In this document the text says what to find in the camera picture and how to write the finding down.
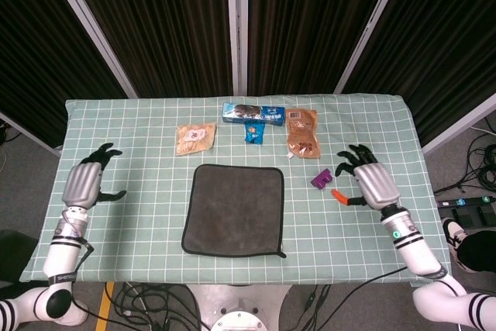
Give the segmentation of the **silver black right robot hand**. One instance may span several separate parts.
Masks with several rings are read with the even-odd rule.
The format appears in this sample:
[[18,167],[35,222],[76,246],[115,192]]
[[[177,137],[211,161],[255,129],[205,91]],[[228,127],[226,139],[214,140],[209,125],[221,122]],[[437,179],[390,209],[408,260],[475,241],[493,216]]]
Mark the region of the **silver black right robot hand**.
[[400,192],[384,165],[363,144],[350,145],[350,149],[351,151],[342,150],[337,153],[346,162],[337,166],[335,176],[340,176],[344,171],[352,175],[362,195],[349,198],[333,189],[331,193],[334,198],[343,205],[368,205],[376,211],[397,205]]

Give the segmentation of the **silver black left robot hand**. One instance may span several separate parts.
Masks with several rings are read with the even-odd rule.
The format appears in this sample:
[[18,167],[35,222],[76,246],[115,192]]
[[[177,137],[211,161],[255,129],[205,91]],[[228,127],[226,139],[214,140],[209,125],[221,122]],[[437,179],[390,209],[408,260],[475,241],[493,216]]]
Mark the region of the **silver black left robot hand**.
[[112,147],[113,143],[102,144],[71,168],[62,196],[62,201],[68,208],[79,207],[89,210],[98,202],[116,202],[126,195],[126,190],[115,194],[101,191],[103,171],[112,157],[122,154],[121,150]]

